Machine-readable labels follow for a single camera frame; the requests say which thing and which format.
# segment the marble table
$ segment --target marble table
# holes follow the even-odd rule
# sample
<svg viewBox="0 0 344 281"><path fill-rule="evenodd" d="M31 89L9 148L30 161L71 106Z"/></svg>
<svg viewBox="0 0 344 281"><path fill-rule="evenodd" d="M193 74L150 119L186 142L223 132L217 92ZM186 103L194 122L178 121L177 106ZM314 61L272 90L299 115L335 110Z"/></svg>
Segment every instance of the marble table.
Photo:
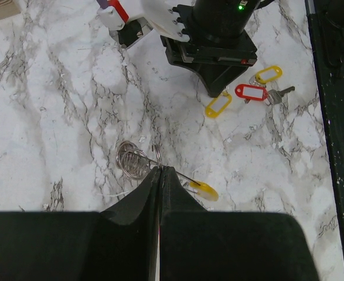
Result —
<svg viewBox="0 0 344 281"><path fill-rule="evenodd" d="M303 0L257 11L247 31L284 102L233 102L217 119L199 79L170 66L151 32L129 50L109 37L95 0L21 0L0 21L0 211L101 211L137 186L115 166L136 143L219 193L210 210L281 212L302 225L321 280L344 280L331 174Z"/></svg>

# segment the metal rod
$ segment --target metal rod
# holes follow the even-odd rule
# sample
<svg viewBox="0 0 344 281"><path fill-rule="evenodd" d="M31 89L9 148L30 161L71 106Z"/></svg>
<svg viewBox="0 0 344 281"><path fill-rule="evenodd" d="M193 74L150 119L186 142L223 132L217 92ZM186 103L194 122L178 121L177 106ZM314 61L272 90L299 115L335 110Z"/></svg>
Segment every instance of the metal rod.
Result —
<svg viewBox="0 0 344 281"><path fill-rule="evenodd" d="M134 153L134 152L129 152L129 153L130 153L130 154L133 154L133 155L136 155L136 156L138 156L138 157L140 157L140 158L146 159L146 160L148 160L148 161L150 161L150 162L152 162L152 163L158 165L158 162L156 162L156 161L154 161L154 160L152 160L152 159L150 159L150 158L148 158L148 157L145 157L145 156L143 156L143 155L136 154L136 153ZM198 186L201 186L200 183L198 183L197 181L195 181L195 180L189 178L188 176L185 176L184 174L182 174L182 173L180 173L180 172L177 172L177 171L176 171L176 173L177 173L178 175L180 175L181 177L184 177L186 180L192 181L193 183L197 184Z"/></svg>

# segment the key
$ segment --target key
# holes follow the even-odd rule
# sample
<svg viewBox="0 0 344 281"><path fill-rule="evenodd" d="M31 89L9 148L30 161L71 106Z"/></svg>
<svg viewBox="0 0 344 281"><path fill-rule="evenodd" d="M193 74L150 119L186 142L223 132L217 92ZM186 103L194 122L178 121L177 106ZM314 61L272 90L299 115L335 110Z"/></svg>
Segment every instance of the key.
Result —
<svg viewBox="0 0 344 281"><path fill-rule="evenodd" d="M268 91L268 100L270 104L280 104L282 103L282 98L284 95L288 94L289 92L295 91L295 87L289 87L282 91L276 91L276 90L269 90Z"/></svg>

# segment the metal wire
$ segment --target metal wire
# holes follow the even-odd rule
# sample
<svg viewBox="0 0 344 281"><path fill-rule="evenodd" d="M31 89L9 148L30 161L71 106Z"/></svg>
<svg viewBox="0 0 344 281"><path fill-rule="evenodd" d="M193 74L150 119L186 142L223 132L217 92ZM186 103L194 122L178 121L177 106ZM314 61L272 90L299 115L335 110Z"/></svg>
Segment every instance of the metal wire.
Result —
<svg viewBox="0 0 344 281"><path fill-rule="evenodd" d="M124 171L125 175L132 180L143 180L151 171L151 163L156 164L159 169L163 169L160 146L152 145L152 151L156 154L156 161L147 157L134 143L125 140L117 148L115 157L116 165ZM200 183L176 171L176 173L186 180L200 186Z"/></svg>

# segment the marble surface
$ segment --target marble surface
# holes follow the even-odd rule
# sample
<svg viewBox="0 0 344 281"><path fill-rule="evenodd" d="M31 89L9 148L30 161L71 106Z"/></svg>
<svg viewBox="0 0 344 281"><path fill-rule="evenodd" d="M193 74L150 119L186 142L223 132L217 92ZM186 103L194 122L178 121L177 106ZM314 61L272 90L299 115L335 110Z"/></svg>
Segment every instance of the marble surface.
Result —
<svg viewBox="0 0 344 281"><path fill-rule="evenodd" d="M22 0L0 21L0 211L101 211L137 186L115 167L124 139L205 181L210 210L273 211L302 225L321 280L344 280L344 264L322 114L303 0L279 0L247 30L258 62L230 91L264 67L294 85L284 103L233 97L217 119L191 72L168 64L151 32L118 47L96 17L94 0Z"/></svg>

